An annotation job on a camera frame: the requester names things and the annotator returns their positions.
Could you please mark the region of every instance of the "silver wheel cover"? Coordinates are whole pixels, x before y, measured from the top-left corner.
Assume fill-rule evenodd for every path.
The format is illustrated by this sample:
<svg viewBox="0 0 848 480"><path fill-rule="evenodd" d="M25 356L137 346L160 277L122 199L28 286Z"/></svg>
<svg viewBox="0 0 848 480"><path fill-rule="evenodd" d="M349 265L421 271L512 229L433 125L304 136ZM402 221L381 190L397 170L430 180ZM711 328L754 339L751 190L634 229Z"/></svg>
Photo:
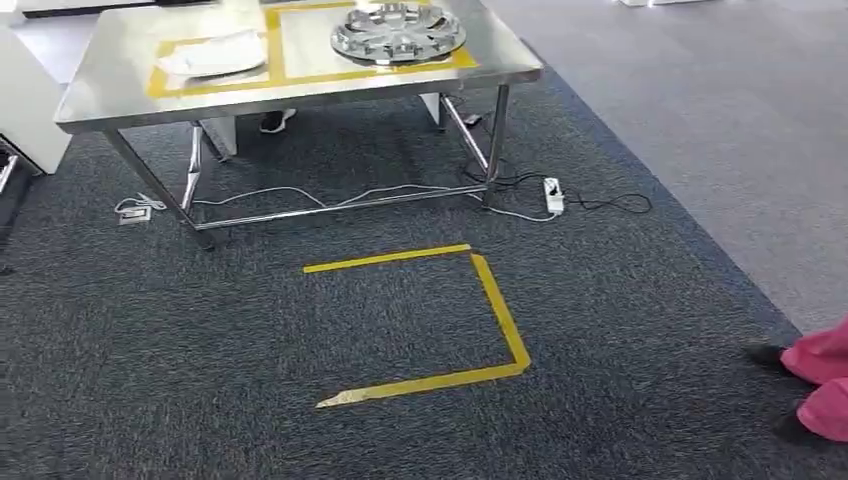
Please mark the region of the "silver wheel cover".
<svg viewBox="0 0 848 480"><path fill-rule="evenodd" d="M429 60L465 43L459 20L439 7L375 3L363 8L348 13L333 30L330 42L337 52L386 65Z"/></svg>

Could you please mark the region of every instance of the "yellow tape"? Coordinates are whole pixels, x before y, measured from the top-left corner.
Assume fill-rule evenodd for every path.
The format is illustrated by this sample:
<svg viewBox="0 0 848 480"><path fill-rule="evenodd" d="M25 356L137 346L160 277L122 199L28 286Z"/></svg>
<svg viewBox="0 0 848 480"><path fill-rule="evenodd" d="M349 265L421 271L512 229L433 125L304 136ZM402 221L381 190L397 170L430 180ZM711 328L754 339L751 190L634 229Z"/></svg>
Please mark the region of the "yellow tape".
<svg viewBox="0 0 848 480"><path fill-rule="evenodd" d="M477 254L471 254L471 262L474 265L475 270L477 270L477 275L480 277L480 282L483 284L483 291L489 298L489 303L492 305L495 317L498 319L498 324L500 324L501 331L506 338L506 343L509 346L509 350L512 353L513 358L515 359L515 363L448 373L445 375L436 375L433 377L419 378L415 380L375 385L372 387L344 390L331 398L318 402L318 404L315 405L315 408L332 407L336 405L361 402L373 398L393 397L396 395L406 395L408 393L425 392L440 388L457 387L471 383L485 382L487 380L496 380L498 378L519 375L527 367L529 367L530 355L527 353L527 349L524 347L524 342L518 334L518 328L515 326L512 314L509 313L506 302L504 301L500 289L495 282L495 277L489 269L489 264L486 262L485 258Z"/></svg>
<svg viewBox="0 0 848 480"><path fill-rule="evenodd" d="M509 345L509 351L512 352L512 356L515 358L516 365L521 367L522 370L529 367L530 355L524 347L524 342L521 341L521 335L518 334L518 327L515 326L515 320L513 320L512 314L509 313L506 301L504 301L498 284L495 282L495 277L489 269L489 263L486 262L486 259L482 255L474 253L471 254L471 262L474 263L477 276L480 277L480 281L483 283L483 290L486 292L486 296L489 297L489 303L492 304L492 310L495 311L495 318L498 319L501 331L504 334L504 338L506 338L506 343Z"/></svg>
<svg viewBox="0 0 848 480"><path fill-rule="evenodd" d="M391 0L374 0L371 3L385 3ZM418 3L429 4L429 0L419 0ZM307 75L302 77L286 77L285 58L280 32L280 12L314 10L319 8L336 8L355 6L356 2L332 2L313 3L306 5L280 5L265 9L265 25L267 34L264 36L268 42L268 80L255 82L234 83L230 85L198 85L176 90L168 90L167 74L159 67L154 66L150 74L147 94L153 98L182 97L189 95L206 95L210 93L235 92L240 90L254 90L258 88L285 87L290 85L303 85L307 83L338 82L343 80L356 80L360 78L379 77L385 75L401 75L406 73L434 72L439 70L476 68L479 64L474 61L471 52L461 47L450 54L445 62L425 62L415 65L401 65L394 67L375 67L367 71L329 73L323 75ZM208 40L208 38L191 38L187 40L165 41L159 45L156 58L170 55L178 45L190 45Z"/></svg>
<svg viewBox="0 0 848 480"><path fill-rule="evenodd" d="M405 260L407 258L429 257L442 255L444 253L465 252L471 250L471 245L451 245L449 247L428 248L426 250L409 250L406 252L389 253L374 257L356 258L342 262L322 263L319 265L307 265L303 267L303 273L326 272L327 270L339 270L342 268L358 267L360 265L371 265L373 263L391 262L394 260Z"/></svg>

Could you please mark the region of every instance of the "floor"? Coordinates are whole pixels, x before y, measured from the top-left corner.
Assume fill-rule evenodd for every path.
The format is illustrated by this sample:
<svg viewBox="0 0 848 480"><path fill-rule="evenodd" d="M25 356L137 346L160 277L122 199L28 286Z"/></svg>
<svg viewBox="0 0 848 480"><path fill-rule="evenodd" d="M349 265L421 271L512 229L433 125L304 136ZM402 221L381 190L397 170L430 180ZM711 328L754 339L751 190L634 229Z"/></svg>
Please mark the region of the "floor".
<svg viewBox="0 0 848 480"><path fill-rule="evenodd" d="M495 92L463 97L467 114ZM112 200L142 182L102 135L76 136L63 174L30 189L6 249L0 475L844 478L848 446L770 432L811 387L741 353L795 338L788 320L555 72L510 98L505 158L588 198L645 193L654 210L572 204L531 224L442 198L216 231L209 253L167 212L117 227ZM296 118L267 136L259 116L242 117L244 149L223 164L204 156L196 198L285 183L338 202L376 185L456 185L472 161L414 97ZM127 132L175 191L189 130ZM540 187L496 200L542 217ZM281 204L311 205L288 191L194 208L217 220ZM455 244L485 258L517 333L499 328L467 250L303 270ZM317 408L349 389L518 363L505 334L529 355L513 376Z"/></svg>
<svg viewBox="0 0 848 480"><path fill-rule="evenodd" d="M800 330L844 315L848 1L485 1ZM18 32L67 82L95 20Z"/></svg>

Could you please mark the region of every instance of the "electrical cable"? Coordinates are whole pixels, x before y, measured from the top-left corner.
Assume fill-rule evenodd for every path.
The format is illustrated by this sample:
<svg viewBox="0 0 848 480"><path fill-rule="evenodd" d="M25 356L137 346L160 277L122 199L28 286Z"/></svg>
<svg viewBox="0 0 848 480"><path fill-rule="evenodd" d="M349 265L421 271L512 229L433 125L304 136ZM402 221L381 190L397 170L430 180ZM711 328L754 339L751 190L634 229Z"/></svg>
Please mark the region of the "electrical cable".
<svg viewBox="0 0 848 480"><path fill-rule="evenodd" d="M278 190L292 190L292 191L295 191L295 192L301 193L301 194L303 194L304 196L306 196L307 198L309 198L310 200L312 200L313 202L315 202L315 203L317 203L318 205L320 205L321 207L324 207L324 208L326 208L326 207L327 207L327 205L326 205L324 202L322 202L321 200L318 200L317 198L313 197L313 196L312 196L312 195L310 195L310 194L309 194L309 192L307 192L306 190L303 190L303 189L300 189L300 188L297 188L297 187L271 187L271 188L263 188L262 190L255 190L255 191L253 191L253 192L240 193L240 194L235 195L235 196L232 196L232 197L230 197L230 198L225 198L224 200L221 200L220 202L214 202L214 201L212 201L212 200L194 200L192 203L199 203L199 204L203 204L203 205L224 205L225 203L232 202L233 200L238 200L239 198L245 198L245 197L249 197L249 196L251 196L251 195L257 195L257 194L260 194L260 193L276 192L276 191L278 191Z"/></svg>
<svg viewBox="0 0 848 480"><path fill-rule="evenodd" d="M418 184L415 184L415 183L407 183L407 184L403 184L403 185L396 185L394 187L382 187L382 188L373 188L371 190L366 190L365 192L362 192L355 197L349 198L347 200L343 200L339 203L334 204L333 206L347 205L349 203L353 203L353 202L355 202L359 199L362 199L362 198L367 197L369 195L372 195L374 193L391 192L391 191L400 190L400 189L403 189L403 188L419 188L419 189L424 189L424 190L450 190L451 189L451 187L441 187L441 186L435 186L435 185L418 185ZM264 188L262 190L255 190L255 191L252 191L252 192L246 192L246 193L234 195L232 197L225 198L224 200L220 200L220 201L195 200L192 203L203 204L203 205L216 205L216 206L217 205L224 205L226 203L232 202L233 200L238 200L240 198L245 198L245 197L257 195L257 194L260 194L260 193L268 193L268 192L273 192L273 191L278 191L278 190L292 190L292 191L298 192L298 193L306 196L307 198L309 198L313 202L317 203L321 207L326 208L328 206L327 204L325 204L321 200L318 200L317 198L312 196L306 190L303 190L303 189L300 189L300 188L297 188L297 187ZM477 195L474 195L472 193L467 193L466 195L477 200L478 202L481 202L481 203L483 202L483 199L480 198ZM164 210L165 209L165 204L163 204L162 202L152 200L149 197L146 197L145 195L143 195L141 193L139 193L139 196L141 196L143 198L143 200L139 200L139 199L136 199L136 198L125 198L125 199L121 200L121 202L118 203L117 206L115 206L115 213L120 213L119 207L121 207L124 203L127 203L127 202L135 202L137 206L149 205L152 208L154 208L155 210ZM485 208L486 210L491 210L492 212L495 212L495 213L499 213L499 214L502 214L502 215L509 215L509 216L512 216L512 217L517 217L517 218L521 218L521 219L524 219L524 220L528 220L528 221L531 221L531 222L549 222L549 221L551 221L554 218L559 216L559 215L551 215L550 217L545 217L545 218L535 218L535 217L530 217L528 215L524 215L524 214L521 214L521 213L518 213L518 212L510 212L508 210L501 210L501 209L498 209L498 208L489 207L489 206L485 206L485 205L483 206L483 208Z"/></svg>
<svg viewBox="0 0 848 480"><path fill-rule="evenodd" d="M125 198L118 202L118 204L115 205L115 213L123 213L125 210L124 205L127 203L133 203L133 206L135 207L150 207L153 210L165 210L166 207L164 203L160 202L159 200L153 200L152 198L148 197L143 193L137 193L140 198Z"/></svg>
<svg viewBox="0 0 848 480"><path fill-rule="evenodd" d="M462 171L462 174L477 183L483 183L486 181L485 178L477 176L471 171L469 171L468 165L466 165L465 169ZM495 180L495 184L501 187L505 187L503 188L503 190L505 190L507 188L517 187L520 183L531 178L546 178L550 176L551 175L545 175L543 173L538 172L527 172L512 177L499 177L497 180ZM564 188L562 194L563 201L566 204L580 205L584 210L587 211L597 210L603 207L614 207L627 213L632 213L634 215L644 215L654 209L654 205L653 202L651 202L651 199L645 195L642 195L641 193L625 193L623 195L613 197L609 200L585 199L583 198L583 194L581 194L579 191L569 188ZM632 207L628 205L627 202L622 202L622 200L632 201L632 199L639 199L644 203L644 205L640 207Z"/></svg>

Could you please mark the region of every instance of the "stainless steel table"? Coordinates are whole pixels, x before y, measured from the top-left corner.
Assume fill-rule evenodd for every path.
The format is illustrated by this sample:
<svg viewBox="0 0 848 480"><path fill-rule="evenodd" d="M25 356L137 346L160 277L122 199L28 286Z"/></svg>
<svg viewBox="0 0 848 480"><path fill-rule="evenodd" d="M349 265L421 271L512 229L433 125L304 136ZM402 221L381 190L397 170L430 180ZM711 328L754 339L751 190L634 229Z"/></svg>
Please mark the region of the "stainless steel table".
<svg viewBox="0 0 848 480"><path fill-rule="evenodd" d="M103 132L205 248L213 246L205 231L214 228L473 192L485 192L484 202L489 202L503 143L509 85L537 80L542 65L478 0L432 3L462 21L468 33L466 44L446 60L397 68L362 66L332 50L330 29L353 8L355 2L351 1L260 5L225 0L217 5L108 10L97 22L55 121L68 133ZM186 81L169 78L155 67L156 59L176 45L245 28L263 32L268 48L268 64L255 71ZM483 154L446 95L485 87L498 88L488 155ZM485 184L207 223L197 223L190 216L200 175L200 143L205 142L214 154L220 155L201 120L416 94L438 94L439 126L444 128L446 118L454 121L472 155L487 172ZM182 121L191 122L194 128L188 185L180 202L138 156L120 129Z"/></svg>

